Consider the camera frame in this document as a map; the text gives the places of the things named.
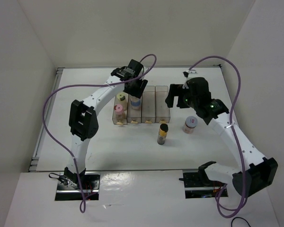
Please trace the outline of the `white blue cylindrical shaker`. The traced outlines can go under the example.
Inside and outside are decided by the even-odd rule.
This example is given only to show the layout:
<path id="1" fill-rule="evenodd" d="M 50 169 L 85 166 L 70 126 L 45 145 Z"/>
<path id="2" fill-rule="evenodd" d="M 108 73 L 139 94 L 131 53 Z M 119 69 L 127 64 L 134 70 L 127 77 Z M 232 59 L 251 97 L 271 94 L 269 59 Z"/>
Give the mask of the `white blue cylindrical shaker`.
<path id="1" fill-rule="evenodd" d="M 131 108 L 134 110 L 140 110 L 142 105 L 141 99 L 131 95 L 129 95 L 129 98 Z"/>

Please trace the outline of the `yellow cap spice bottle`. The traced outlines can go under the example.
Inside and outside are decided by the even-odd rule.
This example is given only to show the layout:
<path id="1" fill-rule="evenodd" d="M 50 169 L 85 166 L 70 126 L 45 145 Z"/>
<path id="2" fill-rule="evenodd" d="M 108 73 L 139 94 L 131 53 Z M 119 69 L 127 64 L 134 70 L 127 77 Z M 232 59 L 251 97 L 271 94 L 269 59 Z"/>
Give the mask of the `yellow cap spice bottle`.
<path id="1" fill-rule="evenodd" d="M 117 103 L 123 107 L 123 110 L 126 111 L 128 107 L 128 102 L 126 98 L 126 93 L 120 92 L 116 95 Z"/>

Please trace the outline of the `red label spice jar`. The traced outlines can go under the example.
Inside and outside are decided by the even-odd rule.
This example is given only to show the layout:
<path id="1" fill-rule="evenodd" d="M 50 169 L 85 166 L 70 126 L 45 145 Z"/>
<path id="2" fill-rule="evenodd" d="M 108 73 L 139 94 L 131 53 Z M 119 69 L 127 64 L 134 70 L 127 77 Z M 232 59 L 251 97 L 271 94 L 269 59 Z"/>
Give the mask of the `red label spice jar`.
<path id="1" fill-rule="evenodd" d="M 198 125 L 198 119 L 194 116 L 189 116 L 186 118 L 182 130 L 187 134 L 191 134 L 193 133 L 197 125 Z"/>

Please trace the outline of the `pink cap spice bottle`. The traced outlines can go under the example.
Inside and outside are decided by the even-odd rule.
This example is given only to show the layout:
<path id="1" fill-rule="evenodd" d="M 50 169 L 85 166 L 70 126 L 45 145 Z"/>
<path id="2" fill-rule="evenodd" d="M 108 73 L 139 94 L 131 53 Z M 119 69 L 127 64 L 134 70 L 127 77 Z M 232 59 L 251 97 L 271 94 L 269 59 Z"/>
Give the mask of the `pink cap spice bottle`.
<path id="1" fill-rule="evenodd" d="M 126 119 L 125 111 L 123 110 L 123 107 L 120 104 L 114 106 L 114 112 L 115 117 L 118 121 L 123 121 L 124 119 Z"/>

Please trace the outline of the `black gold pepper grinder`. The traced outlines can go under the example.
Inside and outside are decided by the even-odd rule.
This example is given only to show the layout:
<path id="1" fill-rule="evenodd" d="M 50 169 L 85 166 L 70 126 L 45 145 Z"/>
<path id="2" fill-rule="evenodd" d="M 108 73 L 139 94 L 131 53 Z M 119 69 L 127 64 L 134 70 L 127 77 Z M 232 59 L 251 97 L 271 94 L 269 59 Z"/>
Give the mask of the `black gold pepper grinder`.
<path id="1" fill-rule="evenodd" d="M 157 139 L 157 143 L 159 145 L 163 145 L 165 143 L 168 130 L 169 130 L 169 128 L 168 128 L 167 124 L 163 123 L 163 124 L 160 125 L 159 133 L 158 133 L 158 139 Z"/>

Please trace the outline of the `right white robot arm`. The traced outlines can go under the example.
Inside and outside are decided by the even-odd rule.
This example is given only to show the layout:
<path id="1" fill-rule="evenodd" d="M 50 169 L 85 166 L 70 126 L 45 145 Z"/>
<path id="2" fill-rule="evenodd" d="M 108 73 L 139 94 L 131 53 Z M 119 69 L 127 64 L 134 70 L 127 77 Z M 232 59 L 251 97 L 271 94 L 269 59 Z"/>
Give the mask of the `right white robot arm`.
<path id="1" fill-rule="evenodd" d="M 235 157 L 239 167 L 222 166 L 209 161 L 198 168 L 198 181 L 203 186 L 213 181 L 233 185 L 236 192 L 248 198 L 270 186 L 275 177 L 278 163 L 267 158 L 250 142 L 234 122 L 229 109 L 220 99 L 213 99 L 205 78 L 196 77 L 184 84 L 171 84 L 165 99 L 168 107 L 193 108 L 197 116 L 211 127 Z"/>

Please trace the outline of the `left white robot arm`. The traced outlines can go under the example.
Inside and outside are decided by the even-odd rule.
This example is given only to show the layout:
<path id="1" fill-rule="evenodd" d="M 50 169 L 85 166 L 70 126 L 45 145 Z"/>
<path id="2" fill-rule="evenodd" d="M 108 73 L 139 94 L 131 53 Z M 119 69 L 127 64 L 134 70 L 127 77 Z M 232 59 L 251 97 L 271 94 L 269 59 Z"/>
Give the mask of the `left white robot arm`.
<path id="1" fill-rule="evenodd" d="M 148 83 L 137 77 L 144 73 L 144 66 L 131 60 L 127 66 L 116 68 L 106 80 L 103 87 L 92 95 L 71 104 L 69 126 L 71 128 L 71 158 L 64 169 L 68 184 L 74 189 L 81 188 L 85 183 L 86 155 L 90 139 L 99 129 L 98 115 L 103 107 L 118 93 L 125 92 L 140 98 Z"/>

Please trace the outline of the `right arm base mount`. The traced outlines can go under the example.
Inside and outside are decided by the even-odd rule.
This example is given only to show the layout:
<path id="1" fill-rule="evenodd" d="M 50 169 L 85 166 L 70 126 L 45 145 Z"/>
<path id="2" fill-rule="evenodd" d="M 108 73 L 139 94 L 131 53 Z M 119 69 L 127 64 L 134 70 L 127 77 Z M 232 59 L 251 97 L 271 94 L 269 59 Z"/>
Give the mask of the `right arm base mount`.
<path id="1" fill-rule="evenodd" d="M 196 170 L 183 171 L 179 181 L 184 183 L 186 199 L 213 198 L 224 186 L 224 183 L 218 181 L 202 183 Z"/>

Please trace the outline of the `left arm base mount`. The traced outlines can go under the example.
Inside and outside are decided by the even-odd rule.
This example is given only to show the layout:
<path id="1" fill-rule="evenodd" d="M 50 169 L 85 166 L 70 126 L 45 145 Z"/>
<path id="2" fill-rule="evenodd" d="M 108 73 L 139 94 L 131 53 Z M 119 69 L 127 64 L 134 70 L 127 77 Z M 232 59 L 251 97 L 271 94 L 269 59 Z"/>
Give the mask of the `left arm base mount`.
<path id="1" fill-rule="evenodd" d="M 79 186 L 71 183 L 60 174 L 54 174 L 54 179 L 58 180 L 55 194 L 55 201 L 81 201 L 82 195 Z M 83 194 L 88 201 L 99 199 L 100 174 L 87 172 L 82 181 Z"/>

